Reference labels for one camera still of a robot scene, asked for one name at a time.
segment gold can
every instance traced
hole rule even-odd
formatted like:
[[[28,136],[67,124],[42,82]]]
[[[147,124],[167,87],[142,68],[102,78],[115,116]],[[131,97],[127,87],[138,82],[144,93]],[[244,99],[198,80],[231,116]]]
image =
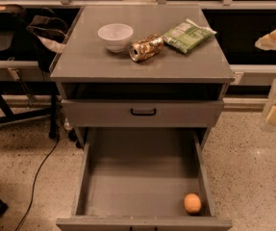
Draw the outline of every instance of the gold can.
[[[164,41],[160,35],[151,35],[134,42],[129,48],[129,53],[133,61],[140,62],[160,53],[163,46]]]

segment power cord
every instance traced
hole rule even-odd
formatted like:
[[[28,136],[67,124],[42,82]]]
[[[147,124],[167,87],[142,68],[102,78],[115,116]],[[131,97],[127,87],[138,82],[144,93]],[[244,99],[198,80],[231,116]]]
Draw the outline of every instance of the power cord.
[[[33,204],[33,199],[34,199],[34,191],[35,191],[35,184],[36,184],[36,181],[37,181],[37,178],[38,178],[38,174],[42,168],[42,166],[44,165],[45,161],[50,157],[50,155],[52,154],[52,152],[55,150],[55,148],[57,147],[58,143],[59,143],[60,139],[57,139],[55,145],[53,146],[52,150],[48,153],[48,155],[46,155],[46,157],[44,158],[44,160],[41,162],[39,168],[38,168],[38,171],[35,175],[35,178],[34,178],[34,181],[33,181],[33,187],[32,187],[32,194],[31,194],[31,201],[30,201],[30,204],[29,204],[29,207],[26,211],[26,213],[24,214],[23,218],[21,219],[21,221],[19,222],[19,224],[17,225],[17,227],[15,228],[15,231],[18,231],[22,225],[23,225],[23,222],[25,221],[26,217],[28,216],[30,210],[31,210],[31,207],[32,207],[32,204]]]

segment closed drawer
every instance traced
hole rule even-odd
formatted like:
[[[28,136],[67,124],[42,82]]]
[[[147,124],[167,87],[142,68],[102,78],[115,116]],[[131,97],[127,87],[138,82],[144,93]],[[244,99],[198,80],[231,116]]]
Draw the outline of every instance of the closed drawer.
[[[211,127],[223,101],[62,102],[68,121],[80,127]]]
[[[184,208],[196,193],[197,216]],[[62,231],[218,231],[231,221],[214,216],[200,145],[181,128],[91,129],[72,217]]]

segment white bowl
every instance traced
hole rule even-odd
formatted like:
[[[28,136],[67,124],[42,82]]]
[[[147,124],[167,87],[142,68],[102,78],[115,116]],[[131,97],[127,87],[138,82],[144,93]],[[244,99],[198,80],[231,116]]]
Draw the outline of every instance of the white bowl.
[[[134,30],[125,24],[105,25],[98,31],[98,36],[112,52],[122,52],[130,44]]]

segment cabinet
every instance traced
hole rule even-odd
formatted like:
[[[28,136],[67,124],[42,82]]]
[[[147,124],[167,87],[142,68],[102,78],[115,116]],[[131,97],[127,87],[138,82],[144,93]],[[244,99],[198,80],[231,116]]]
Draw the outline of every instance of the cabinet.
[[[137,64],[127,51],[109,52],[97,36],[105,24],[125,23],[133,40],[143,39],[187,17],[208,26],[198,6],[83,8],[51,74],[85,150],[72,217],[57,221],[62,230],[231,227],[215,217],[201,155],[233,80],[215,38],[187,55],[166,46]],[[184,210],[187,193],[199,194],[199,216]]]

